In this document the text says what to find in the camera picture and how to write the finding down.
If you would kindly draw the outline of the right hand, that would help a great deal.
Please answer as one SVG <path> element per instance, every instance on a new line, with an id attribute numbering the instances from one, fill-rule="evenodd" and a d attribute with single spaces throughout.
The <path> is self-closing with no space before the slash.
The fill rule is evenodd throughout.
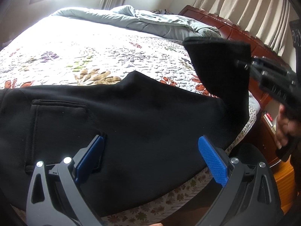
<path id="1" fill-rule="evenodd" d="M 287 117 L 285 106 L 280 104 L 274 136 L 276 147 L 279 150 L 288 144 L 288 137 L 294 135 L 293 128 L 294 121 Z"/>

